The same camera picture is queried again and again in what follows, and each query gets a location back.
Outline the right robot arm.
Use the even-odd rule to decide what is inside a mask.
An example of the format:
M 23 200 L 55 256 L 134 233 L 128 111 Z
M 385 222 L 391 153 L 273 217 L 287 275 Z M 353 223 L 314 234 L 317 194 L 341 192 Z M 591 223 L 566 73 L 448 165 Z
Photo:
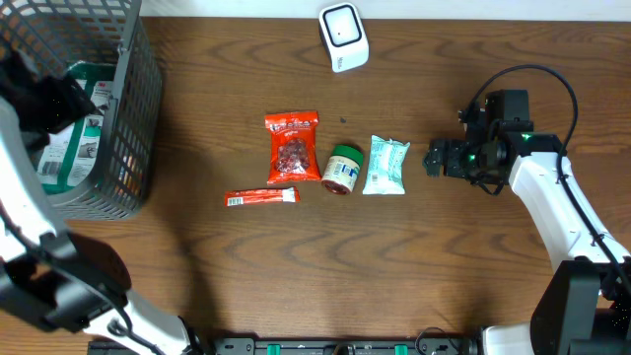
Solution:
M 554 275 L 530 320 L 484 328 L 460 354 L 627 354 L 630 253 L 605 228 L 554 134 L 513 131 L 431 142 L 428 175 L 487 190 L 507 186 L 526 207 Z

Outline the green 3M product package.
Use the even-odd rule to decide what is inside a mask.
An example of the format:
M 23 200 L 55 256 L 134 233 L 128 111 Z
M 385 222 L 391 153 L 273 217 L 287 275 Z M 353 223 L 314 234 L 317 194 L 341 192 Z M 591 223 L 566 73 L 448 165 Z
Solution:
M 70 76 L 88 95 L 97 110 L 78 119 L 57 134 L 34 157 L 36 175 L 49 194 L 70 191 L 83 182 L 96 164 L 97 154 L 109 107 L 115 66 L 78 62 L 69 69 Z

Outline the red snack bag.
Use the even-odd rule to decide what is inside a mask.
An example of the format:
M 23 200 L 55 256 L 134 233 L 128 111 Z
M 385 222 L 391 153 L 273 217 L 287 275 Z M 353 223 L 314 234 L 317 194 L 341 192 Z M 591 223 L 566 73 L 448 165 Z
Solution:
M 321 180 L 316 159 L 317 112 L 268 114 L 264 122 L 271 139 L 267 183 Z

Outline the red stick packet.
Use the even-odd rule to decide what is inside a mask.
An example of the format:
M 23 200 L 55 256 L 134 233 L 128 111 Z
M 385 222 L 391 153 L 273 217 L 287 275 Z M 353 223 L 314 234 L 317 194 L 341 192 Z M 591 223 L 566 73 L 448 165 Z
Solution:
M 227 207 L 267 203 L 298 203 L 300 201 L 300 193 L 295 187 L 248 189 L 225 193 L 225 205 Z

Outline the white barcode scanner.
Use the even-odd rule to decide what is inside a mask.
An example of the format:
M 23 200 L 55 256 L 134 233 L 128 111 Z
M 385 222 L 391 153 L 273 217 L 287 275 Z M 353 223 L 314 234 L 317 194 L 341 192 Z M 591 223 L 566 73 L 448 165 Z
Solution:
M 318 14 L 318 25 L 334 73 L 349 71 L 368 62 L 369 42 L 354 4 L 343 2 L 322 9 Z

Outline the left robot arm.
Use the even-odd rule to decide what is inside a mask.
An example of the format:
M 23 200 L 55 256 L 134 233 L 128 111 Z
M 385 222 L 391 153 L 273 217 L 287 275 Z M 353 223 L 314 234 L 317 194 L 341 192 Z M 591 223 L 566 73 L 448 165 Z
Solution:
M 1 51 L 1 308 L 45 331 L 112 340 L 137 354 L 210 354 L 180 317 L 136 293 L 109 245 L 74 233 L 52 207 L 31 161 L 52 133 L 91 114 L 70 76 L 37 74 L 20 51 Z

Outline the grey plastic mesh basket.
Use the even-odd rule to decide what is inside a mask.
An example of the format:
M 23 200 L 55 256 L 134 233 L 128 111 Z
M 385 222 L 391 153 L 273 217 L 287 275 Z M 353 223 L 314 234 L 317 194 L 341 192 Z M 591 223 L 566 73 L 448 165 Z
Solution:
M 147 194 L 163 81 L 140 9 L 120 0 L 1 4 L 2 39 L 40 74 L 62 76 L 75 64 L 114 68 L 96 164 L 77 186 L 50 197 L 65 219 L 124 219 Z

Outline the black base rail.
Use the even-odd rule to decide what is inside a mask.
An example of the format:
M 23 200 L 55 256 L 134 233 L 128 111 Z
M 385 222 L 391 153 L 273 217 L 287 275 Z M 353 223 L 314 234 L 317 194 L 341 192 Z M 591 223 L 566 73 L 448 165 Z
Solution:
M 482 355 L 477 340 L 422 337 L 420 340 L 279 340 L 217 339 L 214 355 Z

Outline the green-lid seasoning jar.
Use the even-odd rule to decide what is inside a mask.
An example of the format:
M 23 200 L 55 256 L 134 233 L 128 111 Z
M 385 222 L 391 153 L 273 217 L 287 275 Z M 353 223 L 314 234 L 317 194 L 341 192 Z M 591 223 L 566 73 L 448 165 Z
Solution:
M 328 159 L 321 184 L 329 192 L 350 194 L 363 166 L 363 153 L 348 145 L 336 145 Z

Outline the teal tissue packet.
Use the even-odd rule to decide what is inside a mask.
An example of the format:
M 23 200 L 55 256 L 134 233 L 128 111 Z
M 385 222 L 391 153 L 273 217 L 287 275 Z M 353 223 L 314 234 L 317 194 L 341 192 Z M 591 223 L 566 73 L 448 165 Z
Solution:
M 410 143 L 392 139 L 385 140 L 377 135 L 371 137 L 371 149 L 365 195 L 404 195 L 402 166 Z

